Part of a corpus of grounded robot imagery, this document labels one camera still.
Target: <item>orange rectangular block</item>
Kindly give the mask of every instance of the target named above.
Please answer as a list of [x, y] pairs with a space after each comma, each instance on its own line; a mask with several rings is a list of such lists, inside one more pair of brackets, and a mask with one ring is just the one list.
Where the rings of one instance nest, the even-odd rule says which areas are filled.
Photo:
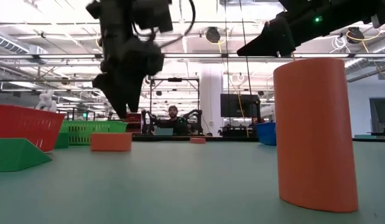
[[93, 133], [91, 134], [91, 151], [131, 151], [131, 133]]
[[190, 143], [205, 144], [206, 143], [206, 139], [205, 138], [190, 138]]

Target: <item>red basket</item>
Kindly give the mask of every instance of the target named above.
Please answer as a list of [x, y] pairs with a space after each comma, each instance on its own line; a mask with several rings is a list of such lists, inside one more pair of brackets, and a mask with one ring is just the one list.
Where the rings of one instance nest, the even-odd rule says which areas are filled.
[[41, 151], [54, 149], [64, 114], [0, 105], [0, 138], [26, 138]]

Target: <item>green light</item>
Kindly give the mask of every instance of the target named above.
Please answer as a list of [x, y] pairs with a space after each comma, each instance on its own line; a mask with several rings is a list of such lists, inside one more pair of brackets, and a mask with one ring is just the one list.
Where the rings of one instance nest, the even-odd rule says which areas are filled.
[[321, 22], [322, 21], [322, 16], [318, 16], [314, 19], [315, 22]]

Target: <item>industrial ceiling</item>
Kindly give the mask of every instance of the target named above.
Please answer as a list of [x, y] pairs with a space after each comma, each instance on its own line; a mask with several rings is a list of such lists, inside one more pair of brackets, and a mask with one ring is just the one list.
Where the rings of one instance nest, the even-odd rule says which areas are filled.
[[[97, 112], [104, 111], [105, 102], [99, 90], [92, 89], [91, 82], [99, 72], [101, 49], [97, 44], [100, 26], [86, 11], [90, 0], [5, 0], [0, 2], [0, 90], [29, 91], [51, 88], [64, 103], [95, 105]], [[248, 94], [266, 92], [264, 104], [273, 103], [272, 73], [277, 67], [290, 62], [291, 58], [238, 58], [235, 52], [245, 43], [258, 36], [266, 21], [283, 11], [274, 0], [194, 0], [197, 18], [191, 33], [180, 42], [163, 49], [166, 53], [163, 71], [156, 78], [199, 78], [202, 64], [223, 63], [224, 90]], [[187, 0], [173, 1], [170, 7], [174, 31], [158, 34], [157, 42], [168, 41], [184, 32], [192, 17]], [[209, 27], [217, 27], [221, 35], [219, 44], [212, 44], [205, 34]], [[385, 26], [373, 29], [371, 24], [357, 23], [367, 41], [371, 53], [385, 54]], [[346, 60], [347, 80], [376, 73], [373, 62], [385, 72], [385, 56], [373, 58], [348, 58], [350, 53], [366, 53], [362, 44], [350, 44], [341, 33], [347, 27], [336, 30], [326, 37], [304, 43], [295, 51], [300, 57], [338, 57]], [[41, 54], [40, 58], [24, 57], [25, 54]], [[221, 54], [228, 54], [224, 60]], [[80, 82], [66, 82], [78, 79]], [[149, 85], [145, 83], [140, 107], [150, 104]], [[194, 82], [156, 83], [153, 113], [165, 113], [169, 104], [190, 111], [197, 107], [198, 93]]]

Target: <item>laptop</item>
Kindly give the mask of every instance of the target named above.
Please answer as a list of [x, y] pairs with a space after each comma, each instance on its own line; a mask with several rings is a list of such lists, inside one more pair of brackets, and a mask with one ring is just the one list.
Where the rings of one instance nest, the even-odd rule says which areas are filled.
[[173, 129], [172, 128], [158, 128], [156, 129], [157, 136], [172, 136]]

